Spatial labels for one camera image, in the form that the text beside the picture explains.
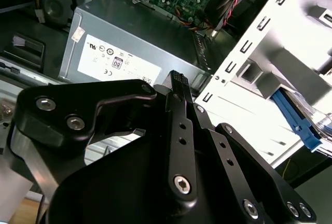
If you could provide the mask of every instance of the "mounting hole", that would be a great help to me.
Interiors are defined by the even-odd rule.
[[[180,142],[180,144],[182,145],[186,145],[187,144],[187,141],[185,141],[183,138],[179,138],[178,141]]]
[[[233,161],[230,160],[230,159],[227,159],[227,163],[228,163],[230,166],[233,166],[233,165],[234,165]]]
[[[147,93],[151,93],[151,92],[152,92],[151,88],[149,88],[147,85],[142,85],[142,89],[143,89],[145,92],[147,92]]]

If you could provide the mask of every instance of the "blue drive latch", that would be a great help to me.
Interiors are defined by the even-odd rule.
[[[293,132],[301,138],[305,146],[310,149],[311,152],[316,151],[323,143],[311,130],[311,122],[307,118],[299,115],[299,110],[295,109],[296,106],[289,102],[290,99],[286,97],[281,90],[283,89],[279,89],[275,92],[271,99],[274,100]]]

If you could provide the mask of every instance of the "metal frame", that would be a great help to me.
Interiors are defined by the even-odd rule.
[[[196,99],[213,124],[229,122],[273,167],[303,146],[270,100],[231,82],[291,0],[268,0]]]
[[[223,87],[236,75],[271,29],[274,20],[282,13],[289,1],[291,0],[267,1],[253,23],[213,75],[211,82],[205,87],[198,99],[203,100],[207,94],[220,94],[222,92]]]

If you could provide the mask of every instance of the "cable bundle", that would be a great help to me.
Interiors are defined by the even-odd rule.
[[[232,13],[233,13],[233,11],[234,11],[235,6],[238,4],[238,1],[239,1],[239,0],[234,0],[234,1],[233,1],[232,5],[231,5],[231,7],[230,7],[230,10],[229,10],[229,12],[228,12],[228,14],[227,14],[227,16],[224,18],[224,24],[223,24],[223,26],[225,26],[225,25],[227,24],[229,18],[232,16]]]

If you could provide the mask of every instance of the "sticker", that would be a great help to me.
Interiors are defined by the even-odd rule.
[[[161,68],[87,35],[77,71],[101,81],[140,79],[153,85]]]
[[[72,36],[72,40],[74,40],[74,42],[78,43],[81,40],[84,33],[85,33],[85,30],[83,30],[80,26],[77,27],[77,29],[75,30],[75,32]]]

